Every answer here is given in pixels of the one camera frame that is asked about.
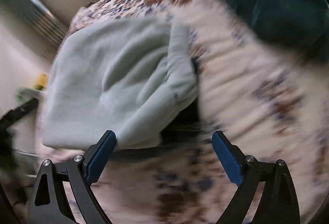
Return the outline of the light green fleece pants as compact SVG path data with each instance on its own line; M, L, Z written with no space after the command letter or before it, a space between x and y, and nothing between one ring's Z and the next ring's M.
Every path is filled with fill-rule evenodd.
M118 149L156 147L197 94L187 25L155 17L95 23L69 36L53 62L42 142L85 150L112 130Z

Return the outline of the floral bed blanket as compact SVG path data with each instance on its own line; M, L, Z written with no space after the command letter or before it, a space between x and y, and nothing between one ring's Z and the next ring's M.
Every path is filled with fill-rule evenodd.
M285 160L307 223L328 194L328 67L262 43L221 0L100 0L80 8L69 34L146 15L191 28L200 132L177 147L110 161L93 192L111 221L215 223L236 190L211 146L221 130L260 161Z

